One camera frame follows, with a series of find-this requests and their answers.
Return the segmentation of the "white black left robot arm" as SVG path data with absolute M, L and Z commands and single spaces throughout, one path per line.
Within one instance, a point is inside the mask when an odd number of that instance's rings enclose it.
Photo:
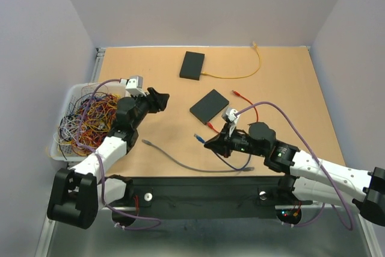
M 56 172 L 47 217 L 54 221 L 89 228 L 100 209 L 107 206 L 106 192 L 120 205 L 133 201 L 134 191 L 123 178 L 106 178 L 105 171 L 126 156 L 138 139 L 138 127 L 148 114 L 164 111 L 170 96 L 150 87 L 138 96 L 117 102 L 111 130 L 97 149 L 71 169 Z

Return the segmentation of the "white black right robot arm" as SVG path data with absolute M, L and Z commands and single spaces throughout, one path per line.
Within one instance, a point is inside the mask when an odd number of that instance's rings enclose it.
M 357 212 L 367 221 L 384 226 L 384 169 L 352 169 L 279 141 L 264 122 L 255 122 L 248 132 L 226 123 L 221 132 L 204 143 L 215 154 L 228 158 L 233 151 L 264 158 L 270 170 L 283 173 L 277 187 L 280 201 L 317 201 Z

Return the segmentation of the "black network switch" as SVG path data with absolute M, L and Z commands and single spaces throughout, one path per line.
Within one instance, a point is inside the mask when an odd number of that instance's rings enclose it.
M 218 113 L 220 113 L 229 104 L 226 99 L 215 89 L 211 90 L 203 98 L 201 98 L 190 109 L 190 113 L 196 117 L 202 124 L 206 125 Z
M 202 72 L 204 59 L 205 54 L 186 51 L 179 77 L 198 81 Z

